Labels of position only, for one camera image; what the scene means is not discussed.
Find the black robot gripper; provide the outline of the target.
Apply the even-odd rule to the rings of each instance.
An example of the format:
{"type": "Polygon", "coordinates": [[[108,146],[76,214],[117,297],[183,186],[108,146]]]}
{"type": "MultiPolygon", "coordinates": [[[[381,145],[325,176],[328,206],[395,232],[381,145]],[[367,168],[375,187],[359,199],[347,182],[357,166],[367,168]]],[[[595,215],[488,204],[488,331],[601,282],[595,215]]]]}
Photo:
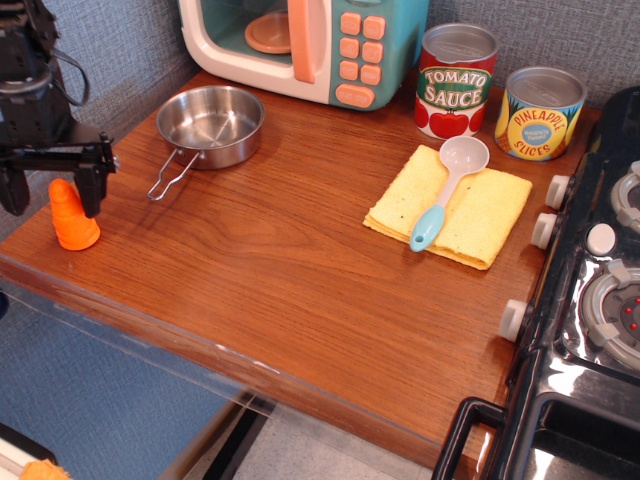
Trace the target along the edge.
{"type": "MultiPolygon", "coordinates": [[[[1,83],[1,147],[17,168],[74,171],[87,218],[96,217],[106,197],[108,175],[117,171],[109,135],[82,124],[59,74],[1,83]]],[[[25,173],[1,168],[1,205],[21,216],[30,202],[25,173]]]]}

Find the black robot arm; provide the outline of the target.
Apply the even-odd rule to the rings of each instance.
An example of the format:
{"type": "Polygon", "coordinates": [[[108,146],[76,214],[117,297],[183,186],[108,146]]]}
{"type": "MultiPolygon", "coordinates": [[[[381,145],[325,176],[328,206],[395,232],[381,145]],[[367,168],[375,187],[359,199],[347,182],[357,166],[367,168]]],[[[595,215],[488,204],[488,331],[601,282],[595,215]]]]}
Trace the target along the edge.
{"type": "Polygon", "coordinates": [[[100,213],[108,175],[117,171],[108,134],[79,123],[59,63],[55,16],[41,1],[1,3],[1,205],[14,216],[30,203],[28,171],[71,172],[87,217],[100,213]]]}

